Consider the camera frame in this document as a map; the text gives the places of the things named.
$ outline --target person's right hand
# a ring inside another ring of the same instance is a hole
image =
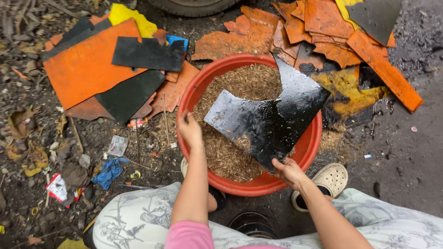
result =
[[[194,115],[185,110],[180,116],[177,123],[183,139],[191,148],[203,146],[202,129],[195,120]]]
[[[274,173],[273,176],[279,177],[288,187],[294,190],[299,191],[304,183],[311,180],[300,169],[298,164],[290,158],[285,158],[283,163],[279,162],[277,158],[274,158],[272,159],[272,164],[280,170],[280,172]]]

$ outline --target person's left hand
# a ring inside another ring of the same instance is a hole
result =
[[[195,120],[194,115],[185,110],[178,119],[177,123],[180,135],[191,148],[203,146],[202,129]]]

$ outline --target tire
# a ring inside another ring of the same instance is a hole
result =
[[[155,7],[178,16],[202,17],[224,11],[240,0],[148,0]]]

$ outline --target pink sleeve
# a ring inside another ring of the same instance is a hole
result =
[[[165,249],[195,248],[213,249],[211,231],[196,222],[178,222],[169,228]]]

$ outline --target black sock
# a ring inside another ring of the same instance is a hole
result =
[[[331,193],[329,193],[329,190],[327,188],[325,188],[323,186],[317,186],[317,187],[324,195],[331,196]],[[297,205],[300,208],[307,209],[306,203],[304,202],[302,195],[297,196],[297,199],[295,199],[295,202],[297,203]]]

